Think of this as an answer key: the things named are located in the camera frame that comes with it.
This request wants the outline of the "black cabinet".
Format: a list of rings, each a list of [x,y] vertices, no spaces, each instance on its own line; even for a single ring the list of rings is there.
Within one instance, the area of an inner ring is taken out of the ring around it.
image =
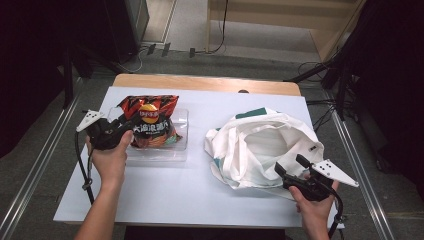
[[[146,0],[104,0],[114,59],[124,63],[136,55],[150,19]]]

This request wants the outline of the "black tripod stand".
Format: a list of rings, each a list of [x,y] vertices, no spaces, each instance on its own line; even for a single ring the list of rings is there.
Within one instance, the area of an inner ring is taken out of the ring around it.
[[[307,78],[325,71],[326,74],[321,81],[321,86],[329,90],[338,84],[335,100],[335,110],[339,118],[344,121],[344,100],[348,80],[352,76],[351,63],[347,60],[347,53],[344,50],[336,52],[328,61],[319,63],[316,67],[289,79],[289,82],[300,83]]]

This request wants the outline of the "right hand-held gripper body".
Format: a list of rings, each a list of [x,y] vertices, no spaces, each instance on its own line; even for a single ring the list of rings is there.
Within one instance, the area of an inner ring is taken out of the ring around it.
[[[359,183],[342,171],[330,160],[323,160],[318,163],[312,163],[308,179],[301,179],[287,173],[283,180],[283,187],[288,189],[290,186],[296,186],[303,196],[309,201],[322,201],[334,192],[333,181],[358,187]]]

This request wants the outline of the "white table board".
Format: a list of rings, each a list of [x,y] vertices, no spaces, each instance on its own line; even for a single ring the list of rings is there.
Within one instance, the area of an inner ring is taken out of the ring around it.
[[[289,228],[301,225],[295,203],[257,189],[234,190],[216,179],[204,151],[210,129],[231,117],[268,107],[306,124],[301,96],[111,87],[100,107],[107,112],[129,95],[174,94],[188,111],[187,158],[182,162],[128,161],[116,221],[127,225]]]

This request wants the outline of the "metal floor rail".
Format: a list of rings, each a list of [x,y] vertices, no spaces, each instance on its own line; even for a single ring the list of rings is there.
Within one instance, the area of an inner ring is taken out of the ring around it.
[[[376,228],[380,240],[395,240],[387,215],[374,191],[361,158],[351,138],[350,132],[344,121],[341,120],[337,111],[332,113],[332,119],[344,146],[347,158],[353,169],[359,189],[364,198],[368,212]]]
[[[78,104],[81,91],[84,89],[85,85],[86,80],[78,77],[75,82],[75,87],[73,88],[74,98],[70,101],[69,105],[61,111],[25,181],[14,197],[2,223],[0,224],[0,240],[10,240],[13,235],[13,232],[28,206],[30,199],[53,155],[53,152],[56,149],[56,146],[75,110],[75,107]]]

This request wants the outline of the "white canvas tote bag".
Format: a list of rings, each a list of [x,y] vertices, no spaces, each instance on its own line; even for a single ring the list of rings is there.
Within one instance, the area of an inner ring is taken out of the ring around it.
[[[306,123],[269,108],[237,114],[224,126],[209,130],[204,149],[219,181],[235,190],[254,188],[287,199],[291,194],[283,188],[275,165],[301,177],[304,168],[296,156],[319,163],[324,153],[324,145]]]

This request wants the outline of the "person's left hand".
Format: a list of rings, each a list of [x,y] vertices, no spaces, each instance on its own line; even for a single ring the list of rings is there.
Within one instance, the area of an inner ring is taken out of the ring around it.
[[[86,145],[92,162],[100,175],[102,189],[118,189],[122,186],[125,179],[126,150],[132,138],[133,132],[128,130],[123,134],[115,148],[97,150],[92,147],[90,138],[86,137]]]

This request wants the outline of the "clear plastic storage box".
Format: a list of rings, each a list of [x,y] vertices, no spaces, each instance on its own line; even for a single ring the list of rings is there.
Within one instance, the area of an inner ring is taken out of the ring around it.
[[[114,120],[124,114],[120,107],[109,110],[108,120]],[[188,111],[186,109],[175,109],[171,120],[181,139],[176,143],[165,145],[160,148],[135,148],[130,144],[127,149],[128,158],[132,162],[169,162],[184,161],[186,159],[186,149],[188,144]]]

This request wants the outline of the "person's dark clothing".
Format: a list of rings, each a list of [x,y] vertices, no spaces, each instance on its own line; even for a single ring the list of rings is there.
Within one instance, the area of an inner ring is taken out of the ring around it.
[[[284,230],[129,226],[125,240],[291,240]]]

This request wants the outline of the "black upright stand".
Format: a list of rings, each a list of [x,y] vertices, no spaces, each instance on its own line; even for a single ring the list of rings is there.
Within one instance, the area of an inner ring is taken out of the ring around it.
[[[70,49],[67,48],[63,53],[63,70],[64,70],[64,93],[65,99],[63,108],[66,109],[73,99],[73,75]]]

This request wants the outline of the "wooden table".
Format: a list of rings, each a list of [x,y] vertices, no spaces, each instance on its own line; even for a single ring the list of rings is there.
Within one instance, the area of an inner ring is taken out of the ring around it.
[[[113,82],[115,87],[162,88],[241,92],[300,96],[299,86],[292,82],[260,81],[229,77],[203,77],[161,74],[119,74]]]

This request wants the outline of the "black curtain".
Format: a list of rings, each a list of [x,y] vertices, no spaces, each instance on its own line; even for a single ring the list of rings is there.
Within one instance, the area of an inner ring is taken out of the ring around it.
[[[0,158],[9,154],[60,92],[63,53],[83,76],[78,13],[89,0],[0,0]]]
[[[367,0],[351,37],[368,139],[424,200],[424,0]]]

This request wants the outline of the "red and black chip bag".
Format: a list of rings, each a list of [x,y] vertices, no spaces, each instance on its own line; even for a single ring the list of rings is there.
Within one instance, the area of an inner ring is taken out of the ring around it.
[[[171,120],[178,99],[177,95],[139,95],[127,96],[118,104],[127,119],[138,120],[133,147],[160,148],[181,139]]]

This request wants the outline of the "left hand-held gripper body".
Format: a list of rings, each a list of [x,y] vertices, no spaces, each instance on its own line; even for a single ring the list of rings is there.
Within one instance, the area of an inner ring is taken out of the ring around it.
[[[129,131],[124,129],[124,124],[120,124],[116,119],[109,122],[102,112],[87,110],[76,131],[85,130],[94,149],[110,150],[115,148],[122,136]]]

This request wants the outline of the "person's right hand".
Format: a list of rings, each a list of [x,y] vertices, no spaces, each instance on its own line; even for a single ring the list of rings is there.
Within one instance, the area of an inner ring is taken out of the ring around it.
[[[335,197],[330,195],[322,201],[309,201],[296,186],[291,186],[289,192],[296,202],[297,212],[301,214],[303,229],[327,230],[327,221]]]

